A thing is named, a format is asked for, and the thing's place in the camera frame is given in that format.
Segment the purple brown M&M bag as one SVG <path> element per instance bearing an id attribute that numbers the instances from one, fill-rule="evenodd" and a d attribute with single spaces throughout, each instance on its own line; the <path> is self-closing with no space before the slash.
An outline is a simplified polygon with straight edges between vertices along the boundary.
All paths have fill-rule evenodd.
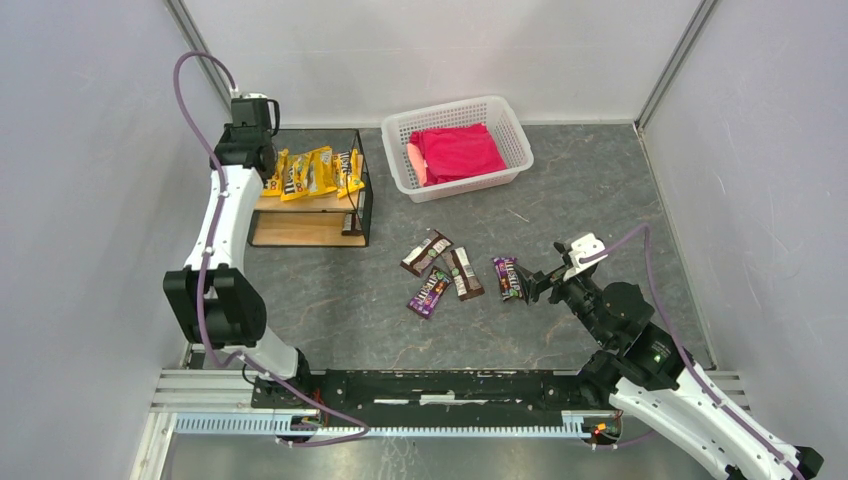
<path id="1" fill-rule="evenodd" d="M 492 259 L 498 279 L 501 300 L 523 300 L 524 290 L 517 271 L 515 257 L 494 257 Z"/>

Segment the yellow M&M bag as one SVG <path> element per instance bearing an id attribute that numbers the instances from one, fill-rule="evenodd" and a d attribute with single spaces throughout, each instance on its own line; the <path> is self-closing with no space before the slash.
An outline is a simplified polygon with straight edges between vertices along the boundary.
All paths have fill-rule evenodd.
<path id="1" fill-rule="evenodd" d="M 301 153 L 288 155 L 284 162 L 283 187 L 281 200 L 289 202 L 306 197 L 309 193 L 308 173 L 311 164 L 311 155 Z"/>
<path id="2" fill-rule="evenodd" d="M 280 185 L 281 185 L 281 195 L 282 195 L 282 193 L 283 193 L 283 185 L 284 185 L 284 182 L 283 182 L 283 176 L 284 176 L 284 174 L 283 174 L 283 170 L 284 170 L 284 167 L 285 167 L 285 164 L 286 164 L 286 161 L 287 161 L 288 155 L 289 155 L 289 150 L 288 150 L 287 148 L 285 148 L 285 149 L 283 149 L 283 150 L 281 150 L 281 151 L 279 151 L 279 152 L 278 152 L 278 154 L 277 154 L 277 159 L 276 159 L 276 163 L 275 163 L 275 169 L 274 169 L 274 172 L 273 172 L 272 176 L 269 178 L 269 179 L 271 179 L 271 178 L 276 178 L 276 179 L 278 179 L 278 180 L 280 181 Z"/>

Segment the yellow candy bag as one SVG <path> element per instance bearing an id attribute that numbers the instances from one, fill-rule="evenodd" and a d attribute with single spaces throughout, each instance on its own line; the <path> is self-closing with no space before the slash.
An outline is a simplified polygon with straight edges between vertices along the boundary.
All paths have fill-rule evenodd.
<path id="1" fill-rule="evenodd" d="M 280 181 L 276 178 L 271 178 L 265 181 L 263 190 L 261 193 L 262 197 L 279 197 L 281 195 L 281 185 Z"/>
<path id="2" fill-rule="evenodd" d="M 358 149 L 337 153 L 332 162 L 337 198 L 347 197 L 366 187 L 361 177 L 362 160 Z"/>
<path id="3" fill-rule="evenodd" d="M 307 174 L 308 195 L 317 197 L 327 195 L 337 189 L 333 164 L 333 150 L 324 146 L 309 153 Z"/>

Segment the purple candy bag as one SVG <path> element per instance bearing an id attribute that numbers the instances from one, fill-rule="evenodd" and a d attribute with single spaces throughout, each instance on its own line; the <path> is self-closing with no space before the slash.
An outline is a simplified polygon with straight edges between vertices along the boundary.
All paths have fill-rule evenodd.
<path id="1" fill-rule="evenodd" d="M 451 284 L 450 274 L 438 266 L 434 266 L 418 292 L 407 302 L 406 307 L 418 317 L 425 320 L 430 319 Z"/>

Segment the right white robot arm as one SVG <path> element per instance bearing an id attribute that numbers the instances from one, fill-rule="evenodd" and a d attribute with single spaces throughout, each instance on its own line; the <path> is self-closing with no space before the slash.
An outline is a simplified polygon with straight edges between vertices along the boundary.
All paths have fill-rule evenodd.
<path id="1" fill-rule="evenodd" d="M 577 375 L 586 397 L 646 426 L 688 453 L 716 479 L 813 479 L 824 459 L 770 433 L 710 379 L 691 354 L 655 323 L 640 287 L 592 276 L 602 242 L 555 245 L 563 264 L 549 272 L 516 267 L 526 303 L 548 293 L 598 343 Z"/>

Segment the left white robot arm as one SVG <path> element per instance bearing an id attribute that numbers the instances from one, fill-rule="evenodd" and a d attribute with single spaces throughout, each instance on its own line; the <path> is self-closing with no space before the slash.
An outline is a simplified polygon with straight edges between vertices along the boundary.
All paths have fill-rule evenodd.
<path id="1" fill-rule="evenodd" d="M 268 325 L 265 301 L 244 273 L 254 207 L 273 173 L 279 104 L 262 94 L 232 99 L 232 119 L 209 159 L 210 194 L 198 237 L 183 267 L 165 273 L 163 290 L 180 330 L 218 368 L 235 361 L 267 380 L 305 374 L 300 350 Z"/>

